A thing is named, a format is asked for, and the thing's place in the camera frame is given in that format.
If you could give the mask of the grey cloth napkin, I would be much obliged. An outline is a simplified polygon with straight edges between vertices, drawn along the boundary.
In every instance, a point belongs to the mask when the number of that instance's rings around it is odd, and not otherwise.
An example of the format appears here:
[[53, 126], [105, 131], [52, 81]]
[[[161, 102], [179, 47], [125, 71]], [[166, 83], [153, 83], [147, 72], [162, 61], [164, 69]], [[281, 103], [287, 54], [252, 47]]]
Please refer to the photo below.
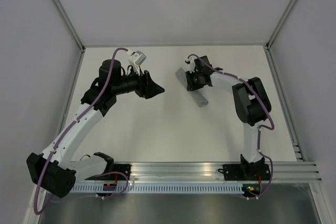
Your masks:
[[[175, 76], [184, 89], [187, 89], [187, 79], [184, 69], [178, 68], [178, 70], [175, 72]], [[198, 90], [189, 91], [188, 93], [200, 108], [208, 105], [208, 100]]]

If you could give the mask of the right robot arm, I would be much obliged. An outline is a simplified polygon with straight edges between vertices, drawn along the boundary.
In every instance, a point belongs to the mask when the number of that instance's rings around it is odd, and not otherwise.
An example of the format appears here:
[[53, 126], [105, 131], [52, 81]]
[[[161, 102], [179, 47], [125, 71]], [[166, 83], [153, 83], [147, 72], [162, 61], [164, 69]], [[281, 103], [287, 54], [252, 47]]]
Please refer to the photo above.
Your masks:
[[207, 56], [189, 55], [183, 82], [199, 107], [208, 104], [200, 89], [209, 86], [223, 89], [233, 95], [234, 106], [243, 124], [244, 146], [238, 164], [223, 164], [218, 172], [225, 181], [270, 180], [272, 167], [267, 165], [266, 155], [260, 150], [261, 129], [265, 120], [271, 120], [271, 103], [262, 81], [258, 77], [244, 80], [237, 75], [214, 68]]

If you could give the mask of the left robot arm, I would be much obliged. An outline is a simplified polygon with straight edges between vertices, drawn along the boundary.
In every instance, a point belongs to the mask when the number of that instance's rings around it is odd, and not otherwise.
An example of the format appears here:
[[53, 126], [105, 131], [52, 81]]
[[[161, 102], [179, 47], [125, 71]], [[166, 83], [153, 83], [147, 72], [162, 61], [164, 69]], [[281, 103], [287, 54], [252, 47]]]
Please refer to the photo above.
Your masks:
[[125, 74], [117, 60], [105, 60], [99, 75], [85, 92], [73, 121], [40, 154], [31, 153], [27, 166], [33, 183], [49, 193], [63, 198], [74, 184], [100, 176], [108, 180], [114, 176], [114, 159], [102, 152], [90, 158], [73, 161], [72, 157], [93, 127], [116, 103], [117, 96], [135, 92], [139, 97], [150, 99], [163, 93], [147, 70]]

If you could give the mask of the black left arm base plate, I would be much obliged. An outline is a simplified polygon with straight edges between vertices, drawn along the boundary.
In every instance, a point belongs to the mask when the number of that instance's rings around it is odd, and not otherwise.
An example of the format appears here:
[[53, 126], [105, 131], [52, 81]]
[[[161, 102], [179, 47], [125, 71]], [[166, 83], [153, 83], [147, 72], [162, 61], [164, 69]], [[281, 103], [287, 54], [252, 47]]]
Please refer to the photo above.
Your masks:
[[[105, 173], [109, 173], [109, 172], [120, 172], [122, 174], [124, 174], [127, 179], [130, 179], [130, 175], [131, 175], [131, 164], [114, 164], [111, 165], [110, 167], [106, 168], [106, 170], [104, 171]], [[105, 175], [104, 177], [105, 180], [123, 180], [125, 181], [125, 178], [123, 175], [121, 174], [108, 174]]]

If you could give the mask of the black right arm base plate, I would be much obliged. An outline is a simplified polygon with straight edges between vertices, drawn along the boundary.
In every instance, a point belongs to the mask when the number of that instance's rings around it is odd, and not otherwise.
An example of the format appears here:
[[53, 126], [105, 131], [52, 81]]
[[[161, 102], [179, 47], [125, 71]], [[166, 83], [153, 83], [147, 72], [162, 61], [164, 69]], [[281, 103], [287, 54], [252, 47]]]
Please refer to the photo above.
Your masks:
[[271, 177], [267, 164], [224, 164], [222, 169], [225, 181], [268, 181]]

